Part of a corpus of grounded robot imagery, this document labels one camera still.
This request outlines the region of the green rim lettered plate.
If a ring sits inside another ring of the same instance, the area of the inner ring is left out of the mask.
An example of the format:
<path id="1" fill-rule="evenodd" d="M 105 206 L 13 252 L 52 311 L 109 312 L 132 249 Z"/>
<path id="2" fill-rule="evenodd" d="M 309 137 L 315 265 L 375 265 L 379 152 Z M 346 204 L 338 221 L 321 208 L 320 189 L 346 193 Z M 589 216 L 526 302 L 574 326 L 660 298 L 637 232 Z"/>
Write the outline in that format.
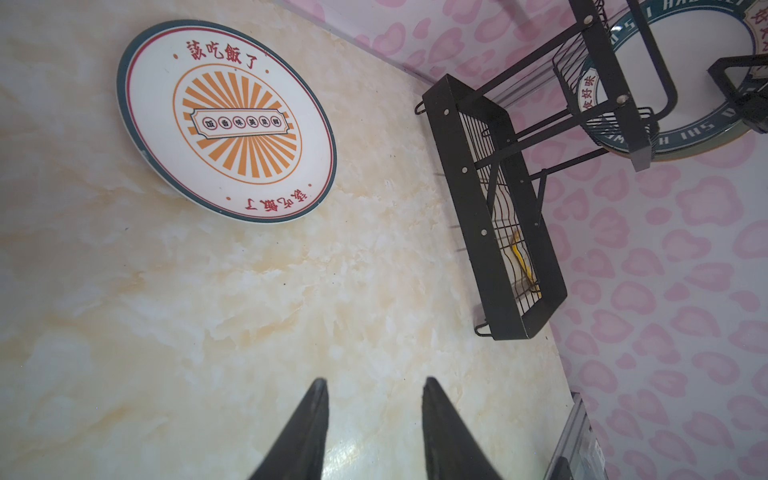
<path id="1" fill-rule="evenodd" d="M 678 94 L 658 121 L 655 160 L 695 156 L 746 133 L 708 69 L 721 58 L 766 53 L 766 2 L 643 1 L 640 7 Z M 608 33 L 639 110 L 661 112 L 667 96 L 628 8 L 609 20 Z"/>

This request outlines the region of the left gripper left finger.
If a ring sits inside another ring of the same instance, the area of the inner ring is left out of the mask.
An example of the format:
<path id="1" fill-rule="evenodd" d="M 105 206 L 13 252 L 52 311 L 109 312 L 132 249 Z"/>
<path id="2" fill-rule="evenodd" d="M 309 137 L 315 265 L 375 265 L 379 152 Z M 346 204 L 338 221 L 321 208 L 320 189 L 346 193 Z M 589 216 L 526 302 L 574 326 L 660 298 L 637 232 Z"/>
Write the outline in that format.
<path id="1" fill-rule="evenodd" d="M 321 479 L 329 416 L 327 381 L 318 377 L 250 479 Z"/>

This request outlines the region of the small orange sunburst plate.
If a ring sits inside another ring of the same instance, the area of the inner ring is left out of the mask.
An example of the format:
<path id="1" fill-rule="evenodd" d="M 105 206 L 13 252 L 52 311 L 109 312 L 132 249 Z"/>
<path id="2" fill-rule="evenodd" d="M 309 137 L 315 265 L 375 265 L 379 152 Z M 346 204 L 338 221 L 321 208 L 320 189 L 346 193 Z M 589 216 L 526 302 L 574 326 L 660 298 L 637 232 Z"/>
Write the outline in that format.
<path id="1" fill-rule="evenodd" d="M 332 189 L 338 154 L 320 101 L 290 64 L 242 32 L 201 20 L 154 25 L 126 47 L 116 93 L 147 164 L 207 210 L 289 222 Z"/>

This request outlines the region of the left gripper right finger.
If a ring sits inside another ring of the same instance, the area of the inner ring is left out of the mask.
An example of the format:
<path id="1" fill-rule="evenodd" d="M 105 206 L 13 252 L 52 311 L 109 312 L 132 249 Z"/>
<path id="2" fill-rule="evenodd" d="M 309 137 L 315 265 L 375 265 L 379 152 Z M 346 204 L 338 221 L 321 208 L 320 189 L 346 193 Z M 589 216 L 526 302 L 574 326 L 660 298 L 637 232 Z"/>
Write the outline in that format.
<path id="1" fill-rule="evenodd" d="M 428 479 L 500 479 L 438 380 L 422 394 L 422 431 Z"/>

